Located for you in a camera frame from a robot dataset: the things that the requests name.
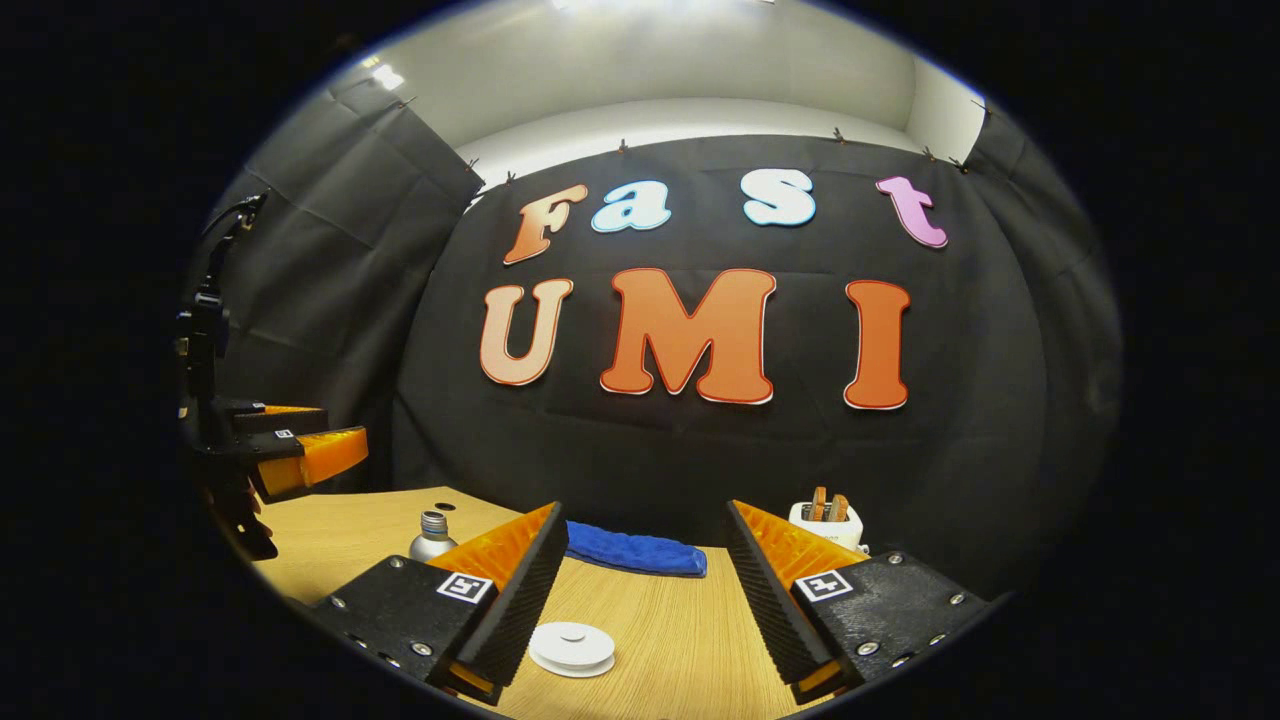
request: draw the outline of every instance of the white lid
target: white lid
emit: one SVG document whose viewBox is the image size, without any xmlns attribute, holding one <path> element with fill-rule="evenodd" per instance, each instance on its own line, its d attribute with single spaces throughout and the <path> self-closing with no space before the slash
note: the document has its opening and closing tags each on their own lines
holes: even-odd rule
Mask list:
<svg viewBox="0 0 1280 720">
<path fill-rule="evenodd" d="M 570 667 L 568 665 L 557 665 L 550 660 L 547 660 L 534 648 L 529 648 L 529 657 L 534 660 L 544 670 L 556 673 L 557 675 L 563 675 L 566 678 L 594 678 L 595 675 L 602 675 L 613 667 L 613 656 L 611 655 L 604 660 L 604 662 L 598 662 L 595 665 L 588 665 L 585 667 Z"/>
<path fill-rule="evenodd" d="M 541 659 L 559 669 L 598 670 L 594 674 L 608 670 L 596 667 L 605 661 L 609 666 L 613 665 L 613 638 L 608 633 L 581 623 L 547 623 L 535 628 L 529 638 L 529 655 L 535 662 Z M 538 664 L 547 667 L 543 662 Z M 558 671 L 554 667 L 547 669 Z"/>
</svg>

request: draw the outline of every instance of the metal bottle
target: metal bottle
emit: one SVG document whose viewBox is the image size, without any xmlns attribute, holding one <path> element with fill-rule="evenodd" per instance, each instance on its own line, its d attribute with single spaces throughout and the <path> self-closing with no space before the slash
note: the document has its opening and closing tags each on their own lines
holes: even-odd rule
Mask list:
<svg viewBox="0 0 1280 720">
<path fill-rule="evenodd" d="M 419 562 L 426 562 L 454 547 L 458 547 L 458 543 L 449 538 L 449 521 L 444 514 L 435 510 L 422 512 L 422 534 L 410 543 L 408 556 Z"/>
</svg>

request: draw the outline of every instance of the blue towel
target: blue towel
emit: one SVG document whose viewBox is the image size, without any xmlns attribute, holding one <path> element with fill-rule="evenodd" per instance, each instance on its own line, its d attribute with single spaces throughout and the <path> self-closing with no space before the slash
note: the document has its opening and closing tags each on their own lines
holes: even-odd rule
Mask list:
<svg viewBox="0 0 1280 720">
<path fill-rule="evenodd" d="M 584 562 L 645 575 L 707 577 L 707 553 L 672 539 L 611 533 L 568 520 L 564 555 Z"/>
</svg>

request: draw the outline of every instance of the table surface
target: table surface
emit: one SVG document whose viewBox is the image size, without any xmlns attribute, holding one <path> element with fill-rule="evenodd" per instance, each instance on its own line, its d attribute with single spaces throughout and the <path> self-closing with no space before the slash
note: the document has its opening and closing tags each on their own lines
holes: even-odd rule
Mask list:
<svg viewBox="0 0 1280 720">
<path fill-rule="evenodd" d="M 460 543 L 520 515 L 447 487 L 312 495 L 262 507 L 280 555 L 253 565 L 280 594 L 314 603 L 388 555 L 408 555 L 421 512 L 438 502 L 456 507 L 445 515 Z M 616 665 L 595 678 L 562 678 L 526 652 L 498 706 L 476 705 L 517 720 L 764 720 L 828 700 L 795 703 L 728 552 L 701 550 L 705 578 L 623 573 L 566 557 L 539 624 L 604 630 L 616 642 Z"/>
</svg>

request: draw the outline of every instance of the black curtain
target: black curtain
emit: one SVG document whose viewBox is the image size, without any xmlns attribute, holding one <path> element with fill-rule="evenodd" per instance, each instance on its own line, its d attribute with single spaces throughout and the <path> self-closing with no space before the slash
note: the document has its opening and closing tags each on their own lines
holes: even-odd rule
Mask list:
<svg viewBox="0 0 1280 720">
<path fill-rule="evenodd" d="M 305 99 L 214 213 L 270 190 L 228 256 L 230 338 L 219 392 L 325 407 L 369 429 L 370 457 L 319 492 L 388 489 L 389 398 L 431 268 L 483 181 L 370 70 Z M 211 234 L 187 282 L 204 273 Z"/>
<path fill-rule="evenodd" d="M 753 224 L 746 172 L 803 170 L 817 214 L 800 227 Z M 928 193 L 948 236 L 925 247 L 876 182 L 901 176 Z M 603 196 L 660 181 L 672 217 L 649 231 L 598 233 Z M 570 186 L 541 255 L 504 266 L 520 209 Z M 1027 138 L 988 120 L 966 172 L 923 154 L 778 136 L 698 138 L 605 152 L 498 186 L 463 215 L 421 297 L 393 404 L 394 487 L 448 484 L 527 511 L 552 500 L 609 530 L 723 544 L 723 506 L 778 515 L 814 486 L 846 495 L 873 551 L 901 547 L 974 592 L 1012 589 L 1087 496 L 1115 424 L 1117 313 L 1098 238 Z M 617 342 L 612 277 L 666 270 L 692 311 L 718 273 L 777 279 L 764 323 L 759 406 L 708 402 L 694 384 L 643 396 L 602 389 Z M 568 278 L 554 355 L 522 387 L 481 370 L 484 295 L 525 288 L 509 351 L 529 347 L 532 287 Z M 906 405 L 859 411 L 858 314 L 849 282 L 897 284 Z M 646 369 L 658 378 L 652 355 Z"/>
</svg>

